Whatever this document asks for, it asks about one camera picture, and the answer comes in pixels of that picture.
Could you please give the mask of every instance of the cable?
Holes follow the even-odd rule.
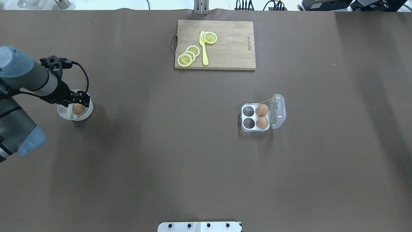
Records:
[[[267,6],[267,4],[269,4],[269,2],[273,2],[273,10],[276,10],[276,11],[284,11],[285,10],[285,4],[281,0],[270,0],[263,7],[262,11],[264,11],[266,9],[266,6]]]
[[[248,10],[250,10],[250,6],[252,6],[252,10],[255,10],[255,8],[253,8],[252,0],[249,0]]]
[[[408,5],[403,4],[404,7],[408,8],[412,12],[412,8],[410,8]]]
[[[270,100],[275,99],[275,98],[276,98],[276,97],[272,97],[271,99],[268,99],[268,100],[266,100],[266,101],[259,102],[258,104],[262,104],[263,102],[267,102],[267,101],[270,101]]]
[[[276,6],[275,1],[270,0],[270,1],[268,1],[268,2],[266,3],[266,5],[263,7],[263,10],[262,10],[262,11],[264,11],[264,10],[265,10],[265,8],[266,8],[266,6],[269,4],[269,2],[273,2],[273,8],[275,8],[275,6]]]
[[[87,91],[89,90],[89,77],[87,76],[87,73],[84,70],[83,66],[81,66],[81,64],[77,63],[76,61],[72,61],[72,63],[79,66],[81,68],[81,70],[83,71],[84,76],[86,77],[86,82],[87,82],[86,90],[84,92],[87,93]]]

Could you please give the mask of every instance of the black cable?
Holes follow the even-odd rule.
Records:
[[[251,6],[252,6],[252,10],[255,10],[255,8],[253,8],[252,0],[249,0],[248,10],[250,10]]]
[[[266,3],[265,7],[263,7],[263,10],[266,9],[267,4],[269,2],[273,2],[273,10],[277,11],[284,11],[285,10],[285,4],[281,0],[270,0]]]
[[[86,90],[84,92],[87,93],[87,91],[89,90],[89,77],[87,76],[86,71],[84,70],[83,66],[81,66],[81,64],[77,63],[76,61],[72,61],[72,64],[79,66],[81,70],[83,71],[84,76],[86,77],[86,82],[87,82]]]
[[[262,11],[264,11],[264,10],[265,10],[265,8],[266,8],[266,6],[269,4],[269,2],[273,2],[273,8],[275,8],[275,6],[276,6],[275,1],[270,0],[270,1],[268,1],[268,2],[266,3],[266,5],[263,7],[263,10],[262,10]]]

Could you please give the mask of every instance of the egg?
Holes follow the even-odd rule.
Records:
[[[259,127],[260,129],[266,129],[268,125],[269,125],[269,120],[265,117],[260,117],[256,120],[256,126]]]
[[[82,104],[74,103],[72,109],[73,109],[74,114],[80,115],[84,113],[84,111],[86,110],[86,107]]]
[[[256,112],[256,115],[258,115],[259,117],[264,117],[269,112],[269,109],[267,108],[265,104],[262,104],[256,108],[255,112]]]

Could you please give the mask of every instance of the cutting board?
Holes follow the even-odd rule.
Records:
[[[212,31],[218,36],[216,43],[206,44],[207,66],[202,64],[201,31]],[[177,35],[176,69],[256,70],[253,22],[179,20]],[[178,65],[178,56],[191,45],[200,48],[200,55],[189,67]]]

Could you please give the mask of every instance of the clear plastic egg carton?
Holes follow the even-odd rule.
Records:
[[[241,127],[244,132],[265,132],[270,127],[279,128],[286,120],[285,99],[280,94],[274,94],[270,101],[268,113],[263,116],[268,120],[266,128],[259,128],[256,122],[260,118],[256,114],[256,108],[262,104],[244,104],[240,110]]]

